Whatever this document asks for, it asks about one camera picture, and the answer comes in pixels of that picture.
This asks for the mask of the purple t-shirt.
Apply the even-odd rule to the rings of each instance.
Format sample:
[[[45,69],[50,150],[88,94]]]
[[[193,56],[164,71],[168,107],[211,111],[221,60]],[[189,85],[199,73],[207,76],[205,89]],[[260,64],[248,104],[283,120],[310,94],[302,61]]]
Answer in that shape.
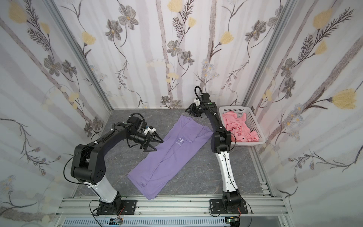
[[[128,178],[148,200],[156,198],[165,185],[208,142],[212,130],[181,115],[157,146],[128,174]]]

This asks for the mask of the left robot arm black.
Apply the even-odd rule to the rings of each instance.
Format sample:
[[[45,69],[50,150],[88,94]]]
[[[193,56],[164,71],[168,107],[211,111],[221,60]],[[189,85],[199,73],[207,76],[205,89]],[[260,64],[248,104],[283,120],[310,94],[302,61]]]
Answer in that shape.
[[[77,180],[76,184],[86,185],[98,196],[99,205],[92,213],[94,216],[132,215],[135,212],[136,200],[123,200],[106,177],[105,156],[121,141],[133,142],[133,146],[139,146],[144,152],[155,152],[153,143],[163,143],[142,114],[132,113],[127,121],[114,124],[103,137],[75,148],[70,159],[71,176]]]

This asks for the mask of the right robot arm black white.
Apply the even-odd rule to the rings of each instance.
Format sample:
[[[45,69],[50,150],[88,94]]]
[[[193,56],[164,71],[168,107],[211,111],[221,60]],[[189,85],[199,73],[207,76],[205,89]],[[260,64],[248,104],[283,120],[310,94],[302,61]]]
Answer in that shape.
[[[201,87],[194,88],[196,99],[186,112],[193,117],[201,117],[203,114],[209,119],[213,135],[211,137],[211,150],[215,154],[222,176],[222,203],[224,209],[231,212],[238,210],[243,205],[238,186],[235,183],[230,163],[230,151],[232,150],[232,133],[228,131],[218,114],[217,105],[210,100],[209,93],[202,92]]]

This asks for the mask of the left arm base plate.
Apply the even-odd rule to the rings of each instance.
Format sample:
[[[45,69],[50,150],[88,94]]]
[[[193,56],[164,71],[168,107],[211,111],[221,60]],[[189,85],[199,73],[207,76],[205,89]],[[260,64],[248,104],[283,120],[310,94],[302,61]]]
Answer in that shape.
[[[134,215],[137,200],[120,200],[112,203],[99,202],[96,215]]]

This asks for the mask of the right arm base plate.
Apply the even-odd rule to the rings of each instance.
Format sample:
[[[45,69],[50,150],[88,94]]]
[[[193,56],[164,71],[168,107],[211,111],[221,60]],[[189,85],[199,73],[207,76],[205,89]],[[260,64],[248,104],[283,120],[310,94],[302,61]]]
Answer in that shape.
[[[209,200],[209,211],[212,215],[222,215],[222,214],[248,214],[248,206],[245,200],[239,205],[226,206],[223,204],[221,199],[211,199]]]

